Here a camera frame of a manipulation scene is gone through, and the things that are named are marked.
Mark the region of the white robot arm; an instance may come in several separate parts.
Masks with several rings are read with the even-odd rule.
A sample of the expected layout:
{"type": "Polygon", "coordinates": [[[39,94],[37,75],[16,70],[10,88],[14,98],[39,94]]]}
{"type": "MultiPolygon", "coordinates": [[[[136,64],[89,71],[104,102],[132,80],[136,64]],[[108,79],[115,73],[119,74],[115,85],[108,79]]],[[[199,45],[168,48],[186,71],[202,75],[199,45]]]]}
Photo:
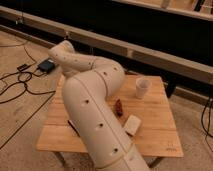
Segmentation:
{"type": "Polygon", "coordinates": [[[62,68],[65,109],[97,171],[150,171],[106,103],[124,82],[122,66],[100,56],[79,54],[64,40],[49,50],[62,68]]]}

